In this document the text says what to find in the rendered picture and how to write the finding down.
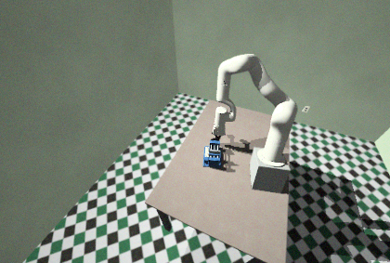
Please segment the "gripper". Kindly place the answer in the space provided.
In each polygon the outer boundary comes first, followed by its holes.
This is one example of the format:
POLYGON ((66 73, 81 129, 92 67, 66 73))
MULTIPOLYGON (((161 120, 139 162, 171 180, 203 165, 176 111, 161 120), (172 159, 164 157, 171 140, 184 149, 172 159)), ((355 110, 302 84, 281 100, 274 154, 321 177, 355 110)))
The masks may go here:
POLYGON ((225 130, 226 130, 225 127, 219 128, 219 127, 216 127, 214 125, 214 129, 213 129, 212 134, 215 135, 215 138, 217 138, 217 136, 219 136, 219 139, 220 139, 222 136, 224 136, 226 134, 225 130))

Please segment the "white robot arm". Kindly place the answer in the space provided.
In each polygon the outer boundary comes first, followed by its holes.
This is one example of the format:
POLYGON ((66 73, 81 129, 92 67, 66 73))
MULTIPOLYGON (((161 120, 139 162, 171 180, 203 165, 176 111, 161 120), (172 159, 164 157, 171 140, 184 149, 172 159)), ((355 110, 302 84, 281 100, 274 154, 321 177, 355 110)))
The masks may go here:
POLYGON ((230 112, 227 112, 228 110, 225 107, 218 107, 215 113, 214 124, 216 127, 221 128, 225 126, 226 122, 235 121, 236 107, 228 97, 230 78, 231 74, 247 71, 250 73, 253 83, 259 92, 276 108, 272 114, 266 146, 258 151, 257 156, 264 164, 281 167, 285 165, 285 158, 282 153, 293 126, 297 105, 276 86, 267 74, 263 63, 255 54, 240 55, 226 60, 220 65, 216 99, 218 102, 228 105, 230 112))

